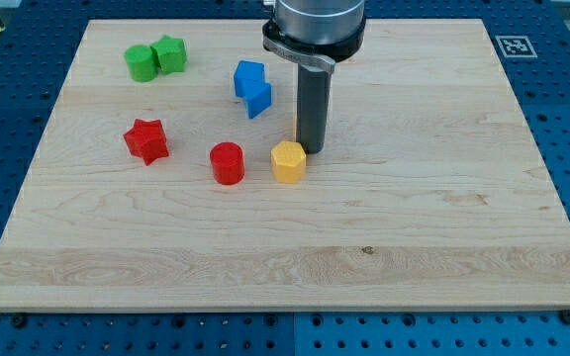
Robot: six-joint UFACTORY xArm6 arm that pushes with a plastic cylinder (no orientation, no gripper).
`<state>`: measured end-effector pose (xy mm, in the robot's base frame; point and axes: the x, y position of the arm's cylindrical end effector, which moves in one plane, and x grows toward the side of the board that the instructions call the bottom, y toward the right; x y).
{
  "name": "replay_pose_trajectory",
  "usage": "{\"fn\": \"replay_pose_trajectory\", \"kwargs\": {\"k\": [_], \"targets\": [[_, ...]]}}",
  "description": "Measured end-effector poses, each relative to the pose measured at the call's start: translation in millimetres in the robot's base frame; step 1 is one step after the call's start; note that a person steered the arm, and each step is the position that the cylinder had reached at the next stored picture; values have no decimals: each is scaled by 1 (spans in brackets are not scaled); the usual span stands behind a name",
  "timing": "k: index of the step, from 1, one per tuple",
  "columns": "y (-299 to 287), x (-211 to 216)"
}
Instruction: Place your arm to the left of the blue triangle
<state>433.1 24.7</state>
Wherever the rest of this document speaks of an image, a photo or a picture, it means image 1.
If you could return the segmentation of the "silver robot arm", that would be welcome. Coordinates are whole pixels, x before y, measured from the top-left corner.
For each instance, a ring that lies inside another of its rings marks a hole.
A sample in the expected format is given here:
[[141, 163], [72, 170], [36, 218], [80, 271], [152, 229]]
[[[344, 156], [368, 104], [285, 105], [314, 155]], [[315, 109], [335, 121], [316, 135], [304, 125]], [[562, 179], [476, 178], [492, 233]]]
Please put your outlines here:
[[364, 0], [273, 0], [262, 27], [263, 46], [314, 72], [335, 66], [361, 47], [366, 25]]

